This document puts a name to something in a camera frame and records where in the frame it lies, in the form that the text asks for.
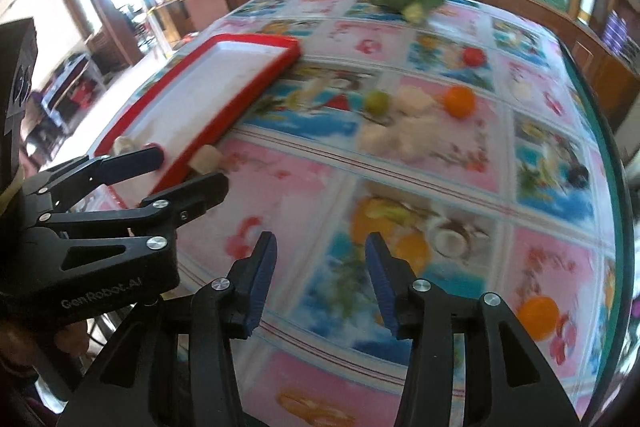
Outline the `small beige chunk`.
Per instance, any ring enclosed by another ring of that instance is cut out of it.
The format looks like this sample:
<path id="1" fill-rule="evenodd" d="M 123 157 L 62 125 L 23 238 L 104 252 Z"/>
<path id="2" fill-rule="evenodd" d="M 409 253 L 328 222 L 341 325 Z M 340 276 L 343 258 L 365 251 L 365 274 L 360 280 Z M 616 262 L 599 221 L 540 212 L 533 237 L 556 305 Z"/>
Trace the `small beige chunk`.
<path id="1" fill-rule="evenodd" d="M 213 145 L 205 144 L 201 146 L 189 159 L 188 166 L 196 173 L 206 176 L 215 171 L 224 158 L 219 150 Z"/>

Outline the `orange fruit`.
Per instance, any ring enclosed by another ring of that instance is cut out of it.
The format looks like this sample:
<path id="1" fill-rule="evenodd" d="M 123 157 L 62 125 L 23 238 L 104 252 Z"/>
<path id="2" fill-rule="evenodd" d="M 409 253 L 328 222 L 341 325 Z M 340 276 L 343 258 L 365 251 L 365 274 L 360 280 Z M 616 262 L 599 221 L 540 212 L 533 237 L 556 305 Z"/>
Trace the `orange fruit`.
<path id="1" fill-rule="evenodd" d="M 475 110 L 475 93 L 466 86 L 452 86 L 442 96 L 442 106 L 454 118 L 465 119 Z"/>
<path id="2" fill-rule="evenodd" d="M 518 308 L 516 316 L 533 340 L 542 341 L 553 334 L 560 310 L 552 298 L 534 296 Z"/>

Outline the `dark purple fruit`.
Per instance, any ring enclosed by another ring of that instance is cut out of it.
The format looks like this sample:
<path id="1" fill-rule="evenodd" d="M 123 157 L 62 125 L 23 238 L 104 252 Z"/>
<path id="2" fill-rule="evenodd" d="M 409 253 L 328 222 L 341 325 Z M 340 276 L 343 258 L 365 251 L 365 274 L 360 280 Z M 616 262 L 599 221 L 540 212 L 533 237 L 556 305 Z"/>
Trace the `dark purple fruit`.
<path id="1" fill-rule="evenodd" d="M 585 190 L 589 186 L 589 170 L 582 164 L 571 165 L 566 173 L 566 181 L 577 190 Z"/>

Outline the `green lime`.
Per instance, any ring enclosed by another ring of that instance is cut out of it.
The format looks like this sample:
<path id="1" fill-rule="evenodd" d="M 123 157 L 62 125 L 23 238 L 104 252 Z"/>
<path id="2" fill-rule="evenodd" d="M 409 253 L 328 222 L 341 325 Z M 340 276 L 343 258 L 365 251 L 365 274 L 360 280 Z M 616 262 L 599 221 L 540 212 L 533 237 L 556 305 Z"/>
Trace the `green lime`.
<path id="1" fill-rule="evenodd" d="M 374 118 L 382 118 L 390 110 L 390 95 L 385 91 L 370 91 L 362 102 L 362 110 Z"/>

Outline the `large beige bread chunk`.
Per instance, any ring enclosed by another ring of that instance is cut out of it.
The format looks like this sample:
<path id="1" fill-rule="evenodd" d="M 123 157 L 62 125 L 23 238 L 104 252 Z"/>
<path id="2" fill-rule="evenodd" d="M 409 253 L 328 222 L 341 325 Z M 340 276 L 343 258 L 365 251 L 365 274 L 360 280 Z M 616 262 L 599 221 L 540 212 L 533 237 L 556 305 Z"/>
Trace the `large beige bread chunk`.
<path id="1" fill-rule="evenodd" d="M 383 126 L 365 124 L 358 135 L 358 147 L 375 156 L 396 155 L 403 161 L 422 159 L 444 144 L 435 117 L 400 117 Z"/>

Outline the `red tomato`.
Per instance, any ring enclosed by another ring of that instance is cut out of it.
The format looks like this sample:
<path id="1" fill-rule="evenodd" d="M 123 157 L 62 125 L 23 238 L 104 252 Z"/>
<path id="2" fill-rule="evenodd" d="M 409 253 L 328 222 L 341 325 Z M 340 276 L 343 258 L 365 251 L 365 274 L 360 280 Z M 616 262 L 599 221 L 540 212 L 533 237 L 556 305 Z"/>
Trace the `red tomato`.
<path id="1" fill-rule="evenodd" d="M 466 67 L 477 68 L 486 64 L 487 58 L 485 52 L 480 48 L 467 46 L 462 50 L 462 62 Z"/>

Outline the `red rimmed white tray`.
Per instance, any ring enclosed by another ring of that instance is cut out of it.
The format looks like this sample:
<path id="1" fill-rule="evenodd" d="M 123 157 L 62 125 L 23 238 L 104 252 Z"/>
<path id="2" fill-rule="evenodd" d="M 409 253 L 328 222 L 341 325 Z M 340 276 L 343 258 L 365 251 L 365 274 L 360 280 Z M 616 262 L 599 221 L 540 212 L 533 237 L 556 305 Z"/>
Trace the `red rimmed white tray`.
<path id="1" fill-rule="evenodd" d="M 214 35 L 178 53 L 178 61 L 114 117 L 93 150 L 111 153 L 124 136 L 137 146 L 158 146 L 163 164 L 107 187 L 107 196 L 117 208 L 136 207 L 182 182 L 192 156 L 217 142 L 300 54 L 297 39 L 263 34 Z"/>

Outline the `colourful fruit print tablecloth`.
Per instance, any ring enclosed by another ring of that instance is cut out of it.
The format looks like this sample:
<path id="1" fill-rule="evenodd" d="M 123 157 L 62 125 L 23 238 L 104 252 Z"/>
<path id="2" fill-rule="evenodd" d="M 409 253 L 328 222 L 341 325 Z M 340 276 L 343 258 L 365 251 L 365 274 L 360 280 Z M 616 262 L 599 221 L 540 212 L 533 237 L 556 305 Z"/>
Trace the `colourful fruit print tablecloth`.
<path id="1" fill-rule="evenodd" d="M 190 289 L 224 274 L 262 231 L 277 235 L 277 272 L 262 324 L 234 350 L 243 407 L 270 426 L 389 426 L 410 346 L 383 324 L 364 265 L 381 233 L 394 255 L 452 295 L 493 291 L 514 311 L 534 296 L 558 305 L 536 341 L 578 414 L 587 410 L 615 293 L 614 220 L 604 153 L 572 69 L 551 31 L 474 0 L 446 0 L 421 26 L 369 0 L 250 0 L 206 29 L 300 41 L 300 60 L 215 146 L 230 191 L 184 227 Z M 483 67 L 462 62 L 467 46 Z M 414 86 L 437 105 L 444 144 L 403 161 L 361 152 L 365 124 L 406 115 Z M 475 93 L 451 117 L 442 96 Z M 382 118 L 370 91 L 390 95 Z M 589 186 L 566 181 L 571 165 Z"/>

